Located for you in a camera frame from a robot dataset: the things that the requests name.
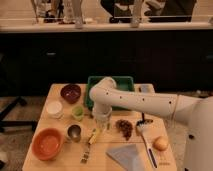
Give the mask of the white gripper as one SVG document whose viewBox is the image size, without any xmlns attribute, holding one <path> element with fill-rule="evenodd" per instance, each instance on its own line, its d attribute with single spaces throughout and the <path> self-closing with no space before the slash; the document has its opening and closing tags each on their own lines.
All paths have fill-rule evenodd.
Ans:
<svg viewBox="0 0 213 171">
<path fill-rule="evenodd" d="M 99 107 L 94 107 L 92 109 L 92 115 L 97 121 L 97 128 L 101 131 L 107 131 L 110 127 L 110 123 L 108 122 L 111 117 L 111 112 L 112 108 L 107 107 L 107 108 L 99 108 Z"/>
</svg>

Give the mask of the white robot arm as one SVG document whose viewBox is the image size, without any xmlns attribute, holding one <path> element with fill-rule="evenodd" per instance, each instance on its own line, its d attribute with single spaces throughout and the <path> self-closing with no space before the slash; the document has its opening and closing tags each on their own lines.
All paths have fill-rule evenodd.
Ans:
<svg viewBox="0 0 213 171">
<path fill-rule="evenodd" d="M 112 77 L 104 77 L 89 90 L 89 97 L 98 122 L 107 122 L 112 108 L 121 107 L 187 125 L 184 171 L 213 171 L 213 96 L 122 91 Z"/>
</svg>

